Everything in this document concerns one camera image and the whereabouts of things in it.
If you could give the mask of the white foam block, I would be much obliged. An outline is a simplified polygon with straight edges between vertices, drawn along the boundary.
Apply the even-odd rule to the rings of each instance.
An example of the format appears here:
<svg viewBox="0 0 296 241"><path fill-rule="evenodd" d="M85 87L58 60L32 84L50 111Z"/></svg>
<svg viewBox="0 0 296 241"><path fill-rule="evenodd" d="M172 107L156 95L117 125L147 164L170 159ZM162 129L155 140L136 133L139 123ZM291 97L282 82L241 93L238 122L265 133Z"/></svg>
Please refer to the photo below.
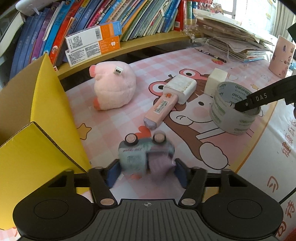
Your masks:
<svg viewBox="0 0 296 241"><path fill-rule="evenodd" d="M224 70L219 68L215 68L212 73L208 76L204 93L211 97L214 96L215 90L217 89L218 85L225 81L228 73Z"/></svg>

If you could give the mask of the pink paper cup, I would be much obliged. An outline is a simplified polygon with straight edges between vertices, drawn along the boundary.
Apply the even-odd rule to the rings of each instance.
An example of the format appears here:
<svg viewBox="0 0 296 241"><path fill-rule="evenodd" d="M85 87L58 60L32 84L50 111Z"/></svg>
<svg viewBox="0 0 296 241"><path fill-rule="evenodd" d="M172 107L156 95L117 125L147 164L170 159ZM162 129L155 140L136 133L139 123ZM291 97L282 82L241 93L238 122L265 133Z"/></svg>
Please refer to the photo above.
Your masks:
<svg viewBox="0 0 296 241"><path fill-rule="evenodd" d="M269 70L279 78L285 78L295 53L295 44L281 35L278 36Z"/></svg>

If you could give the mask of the black marker pen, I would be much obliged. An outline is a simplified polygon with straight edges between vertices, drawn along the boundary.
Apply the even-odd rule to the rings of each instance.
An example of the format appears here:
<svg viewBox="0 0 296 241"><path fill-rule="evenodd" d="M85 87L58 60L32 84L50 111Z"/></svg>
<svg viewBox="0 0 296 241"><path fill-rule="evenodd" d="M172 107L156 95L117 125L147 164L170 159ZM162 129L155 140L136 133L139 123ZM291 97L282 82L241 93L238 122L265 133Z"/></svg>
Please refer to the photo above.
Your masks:
<svg viewBox="0 0 296 241"><path fill-rule="evenodd" d="M195 49L196 49L197 51L199 51L199 52L205 54L205 55L208 55L208 56L210 56L210 57L212 57L212 58L215 58L215 59L217 59L217 60L219 60L219 61L222 61L223 63L227 63L227 61L226 61L225 59L222 59L221 57L215 56L215 55L212 54L212 53L206 52L206 51L204 51L204 50L202 50L202 49L198 49L198 48L195 48Z"/></svg>

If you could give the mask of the lower orange white carton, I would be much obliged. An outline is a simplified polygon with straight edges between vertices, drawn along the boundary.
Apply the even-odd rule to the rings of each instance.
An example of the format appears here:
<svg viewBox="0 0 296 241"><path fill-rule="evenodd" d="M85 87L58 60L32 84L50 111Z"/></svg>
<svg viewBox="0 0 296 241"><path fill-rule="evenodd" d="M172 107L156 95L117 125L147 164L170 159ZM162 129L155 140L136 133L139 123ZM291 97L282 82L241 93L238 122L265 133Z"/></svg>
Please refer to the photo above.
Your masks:
<svg viewBox="0 0 296 241"><path fill-rule="evenodd" d="M120 49L120 39L119 36L115 36L89 44L72 52L66 50L65 54L70 67L73 67L86 60L118 49Z"/></svg>

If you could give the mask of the row of leaning books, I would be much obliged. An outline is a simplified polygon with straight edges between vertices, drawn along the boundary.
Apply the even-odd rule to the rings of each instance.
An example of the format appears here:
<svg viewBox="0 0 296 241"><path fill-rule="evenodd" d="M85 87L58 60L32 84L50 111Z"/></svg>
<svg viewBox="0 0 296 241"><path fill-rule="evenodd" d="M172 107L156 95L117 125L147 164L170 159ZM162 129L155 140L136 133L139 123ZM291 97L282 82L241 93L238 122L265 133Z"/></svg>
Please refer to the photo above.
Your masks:
<svg viewBox="0 0 296 241"><path fill-rule="evenodd" d="M180 30L184 1L58 1L26 18L10 77L47 55L55 70L68 63L66 37L103 23L120 21L120 42Z"/></svg>

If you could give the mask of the toy bus with pink wheels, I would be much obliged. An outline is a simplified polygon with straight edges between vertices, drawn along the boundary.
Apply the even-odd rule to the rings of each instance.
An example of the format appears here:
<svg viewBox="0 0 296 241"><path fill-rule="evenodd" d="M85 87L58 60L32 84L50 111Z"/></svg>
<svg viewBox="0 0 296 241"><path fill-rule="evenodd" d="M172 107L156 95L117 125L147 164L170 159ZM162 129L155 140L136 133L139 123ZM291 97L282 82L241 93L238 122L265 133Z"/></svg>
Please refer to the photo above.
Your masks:
<svg viewBox="0 0 296 241"><path fill-rule="evenodd" d="M175 168L175 147L164 132L155 132L152 137L139 139L129 133L119 144L118 158L124 173L142 177L151 174L162 180Z"/></svg>

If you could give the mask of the yellow cardboard box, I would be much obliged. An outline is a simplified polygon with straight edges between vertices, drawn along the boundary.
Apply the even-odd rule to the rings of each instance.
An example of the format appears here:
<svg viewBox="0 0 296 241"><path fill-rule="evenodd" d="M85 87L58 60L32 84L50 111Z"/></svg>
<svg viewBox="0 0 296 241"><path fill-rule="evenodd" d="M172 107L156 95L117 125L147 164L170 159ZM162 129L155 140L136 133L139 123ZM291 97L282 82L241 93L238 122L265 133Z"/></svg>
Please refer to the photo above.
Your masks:
<svg viewBox="0 0 296 241"><path fill-rule="evenodd" d="M90 169L67 95L47 55L1 90L1 229L13 209L66 169Z"/></svg>

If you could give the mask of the orange white carton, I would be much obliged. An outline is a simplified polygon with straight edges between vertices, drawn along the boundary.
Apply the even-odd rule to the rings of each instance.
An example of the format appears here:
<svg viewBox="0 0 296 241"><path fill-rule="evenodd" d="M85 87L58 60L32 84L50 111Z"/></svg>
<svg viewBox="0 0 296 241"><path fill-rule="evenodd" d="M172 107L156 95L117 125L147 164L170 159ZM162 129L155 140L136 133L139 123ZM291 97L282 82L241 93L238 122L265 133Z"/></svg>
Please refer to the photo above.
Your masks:
<svg viewBox="0 0 296 241"><path fill-rule="evenodd" d="M68 50L74 50L85 47L89 44L105 40L110 37L119 36L122 34L122 27L120 21L103 23L97 26L89 27L87 29L70 34L66 37L66 44Z"/></svg>
<svg viewBox="0 0 296 241"><path fill-rule="evenodd" d="M89 44L72 52L66 50L65 54L70 67L73 67L86 60L118 49L120 49L120 39L119 36L115 36Z"/></svg>

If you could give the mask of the upper orange white carton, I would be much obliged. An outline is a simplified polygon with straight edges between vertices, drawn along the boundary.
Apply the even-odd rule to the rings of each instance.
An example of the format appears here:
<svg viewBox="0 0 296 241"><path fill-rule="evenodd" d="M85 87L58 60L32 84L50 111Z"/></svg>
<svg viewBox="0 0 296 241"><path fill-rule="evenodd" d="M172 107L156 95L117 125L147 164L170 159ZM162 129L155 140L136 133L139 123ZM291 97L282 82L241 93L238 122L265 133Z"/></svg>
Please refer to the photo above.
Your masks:
<svg viewBox="0 0 296 241"><path fill-rule="evenodd" d="M68 50L74 50L85 47L89 44L105 40L110 37L119 36L122 34L122 27L120 21L103 23L97 26L89 27L87 29L70 34L66 37L66 44Z"/></svg>

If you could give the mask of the stack of papers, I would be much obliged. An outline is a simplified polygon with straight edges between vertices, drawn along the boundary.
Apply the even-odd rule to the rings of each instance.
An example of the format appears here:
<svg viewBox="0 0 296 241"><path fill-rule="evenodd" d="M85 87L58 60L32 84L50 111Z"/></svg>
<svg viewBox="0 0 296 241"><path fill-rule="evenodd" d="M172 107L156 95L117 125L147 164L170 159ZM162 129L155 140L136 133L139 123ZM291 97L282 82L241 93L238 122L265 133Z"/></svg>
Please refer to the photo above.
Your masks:
<svg viewBox="0 0 296 241"><path fill-rule="evenodd" d="M193 10L197 30L206 36L206 44L240 62L262 60L273 53L276 37L224 16L200 9Z"/></svg>

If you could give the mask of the wooden bookshelf board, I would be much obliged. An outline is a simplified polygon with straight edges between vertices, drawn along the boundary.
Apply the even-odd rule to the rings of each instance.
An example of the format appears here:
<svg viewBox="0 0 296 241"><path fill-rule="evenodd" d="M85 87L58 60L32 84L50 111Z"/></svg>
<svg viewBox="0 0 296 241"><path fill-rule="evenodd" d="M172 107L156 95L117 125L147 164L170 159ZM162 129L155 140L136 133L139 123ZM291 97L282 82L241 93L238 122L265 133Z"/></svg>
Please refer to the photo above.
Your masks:
<svg viewBox="0 0 296 241"><path fill-rule="evenodd" d="M173 43L173 42L184 41L189 39L190 39L189 36L185 35L182 32L170 31L168 33L157 33L151 36L137 38L137 39L129 40L126 42L120 42L120 48L118 50L114 50L114 51L90 58L73 67L70 67L68 63L64 63L58 68L58 70L56 71L56 74L59 80L62 80L70 75L73 75L74 73L77 73L85 68L90 67L93 64L97 64L99 62L106 61L108 59L129 53L129 52L141 50L141 49L156 46L156 45Z"/></svg>

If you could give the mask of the pink plush pig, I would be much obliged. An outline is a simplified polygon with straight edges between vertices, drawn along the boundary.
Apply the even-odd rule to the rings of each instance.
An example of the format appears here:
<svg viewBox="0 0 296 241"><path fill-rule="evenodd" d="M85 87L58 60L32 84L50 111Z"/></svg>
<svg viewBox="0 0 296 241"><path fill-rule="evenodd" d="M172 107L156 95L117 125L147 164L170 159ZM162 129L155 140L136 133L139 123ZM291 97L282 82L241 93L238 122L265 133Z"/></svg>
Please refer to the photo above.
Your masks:
<svg viewBox="0 0 296 241"><path fill-rule="evenodd" d="M96 110L121 108L134 96L137 79L132 68L121 61L107 61L92 65L90 77L94 78Z"/></svg>

